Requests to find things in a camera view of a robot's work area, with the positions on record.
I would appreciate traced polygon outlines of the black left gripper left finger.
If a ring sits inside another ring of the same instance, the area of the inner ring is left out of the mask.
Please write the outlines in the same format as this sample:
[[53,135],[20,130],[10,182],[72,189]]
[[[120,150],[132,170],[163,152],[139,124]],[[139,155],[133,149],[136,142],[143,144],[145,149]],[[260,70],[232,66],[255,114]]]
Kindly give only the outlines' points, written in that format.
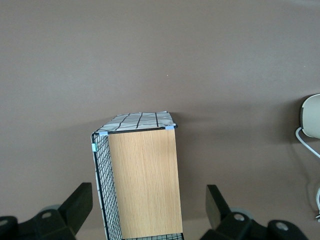
[[2,240],[75,240],[93,208],[92,183],[83,182],[57,209],[46,209],[18,223],[14,216],[0,218]]

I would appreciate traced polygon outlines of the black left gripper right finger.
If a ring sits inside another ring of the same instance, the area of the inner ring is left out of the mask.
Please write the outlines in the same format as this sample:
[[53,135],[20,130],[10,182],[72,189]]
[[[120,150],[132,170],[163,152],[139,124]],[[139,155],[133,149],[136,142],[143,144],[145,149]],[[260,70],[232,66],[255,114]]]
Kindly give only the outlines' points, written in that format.
[[245,213],[232,211],[214,184],[206,187],[205,209],[211,228],[202,240],[308,240],[289,221],[276,219],[263,226]]

